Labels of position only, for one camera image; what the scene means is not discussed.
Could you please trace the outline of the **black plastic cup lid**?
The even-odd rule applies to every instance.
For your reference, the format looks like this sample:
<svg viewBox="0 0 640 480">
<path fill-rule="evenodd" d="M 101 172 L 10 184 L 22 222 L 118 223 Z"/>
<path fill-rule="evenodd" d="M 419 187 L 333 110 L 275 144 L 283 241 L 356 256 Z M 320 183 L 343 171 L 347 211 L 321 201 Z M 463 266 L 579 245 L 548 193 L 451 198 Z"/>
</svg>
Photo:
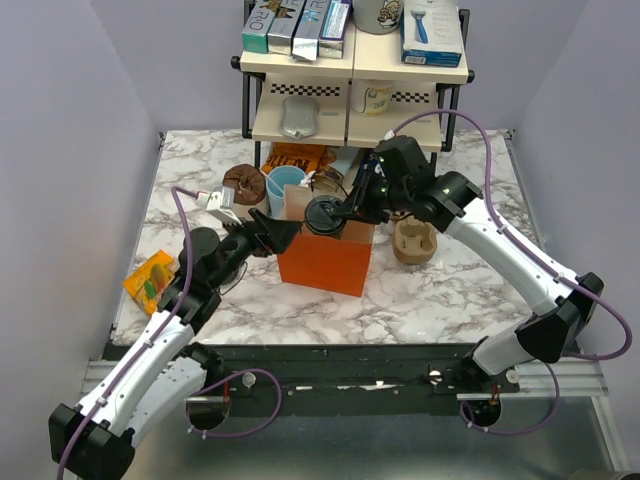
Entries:
<svg viewBox="0 0 640 480">
<path fill-rule="evenodd" d="M 336 215 L 342 200 L 330 195 L 312 199 L 304 211 L 304 223 L 316 235 L 335 236 L 342 232 L 346 221 Z"/>
</svg>

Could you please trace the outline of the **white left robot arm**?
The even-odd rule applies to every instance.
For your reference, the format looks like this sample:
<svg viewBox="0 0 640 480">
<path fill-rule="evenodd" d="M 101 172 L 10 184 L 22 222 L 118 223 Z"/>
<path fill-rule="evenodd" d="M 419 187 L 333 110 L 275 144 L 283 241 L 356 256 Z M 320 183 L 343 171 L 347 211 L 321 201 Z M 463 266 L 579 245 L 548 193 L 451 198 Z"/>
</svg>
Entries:
<svg viewBox="0 0 640 480">
<path fill-rule="evenodd" d="M 179 271 L 145 332 L 89 394 L 53 411 L 49 436 L 59 478 L 67 471 L 81 479 L 122 478 L 158 422 L 191 394 L 220 387 L 220 368 L 186 346 L 247 259 L 284 253 L 302 227 L 257 209 L 250 216 L 226 225 L 225 237 L 207 228 L 187 231 Z"/>
</svg>

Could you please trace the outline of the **orange paper gift bag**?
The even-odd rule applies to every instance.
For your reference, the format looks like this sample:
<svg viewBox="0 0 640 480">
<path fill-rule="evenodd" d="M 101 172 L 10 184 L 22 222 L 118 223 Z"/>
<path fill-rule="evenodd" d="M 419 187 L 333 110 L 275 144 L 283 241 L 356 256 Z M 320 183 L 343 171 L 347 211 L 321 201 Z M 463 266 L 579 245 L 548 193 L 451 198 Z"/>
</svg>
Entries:
<svg viewBox="0 0 640 480">
<path fill-rule="evenodd" d="M 304 211 L 317 196 L 308 187 L 285 187 L 281 217 L 301 221 L 303 226 L 287 251 L 277 257 L 281 280 L 359 297 L 369 272 L 374 227 L 348 221 L 338 235 L 313 234 L 304 223 Z"/>
</svg>

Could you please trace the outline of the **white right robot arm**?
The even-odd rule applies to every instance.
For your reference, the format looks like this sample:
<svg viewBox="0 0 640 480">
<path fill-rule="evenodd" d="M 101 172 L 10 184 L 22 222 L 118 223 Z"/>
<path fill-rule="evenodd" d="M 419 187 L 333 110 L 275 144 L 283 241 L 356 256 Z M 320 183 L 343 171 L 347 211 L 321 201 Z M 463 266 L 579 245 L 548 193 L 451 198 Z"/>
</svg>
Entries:
<svg viewBox="0 0 640 480">
<path fill-rule="evenodd" d="M 459 370 L 462 384 L 480 392 L 512 366 L 557 362 L 591 319 L 603 281 L 561 266 L 506 221 L 492 219 L 480 189 L 457 172 L 437 175 L 414 138 L 384 140 L 374 154 L 381 170 L 359 175 L 335 218 L 380 224 L 396 211 L 409 213 L 483 258 L 532 310 L 525 321 L 474 346 Z"/>
</svg>

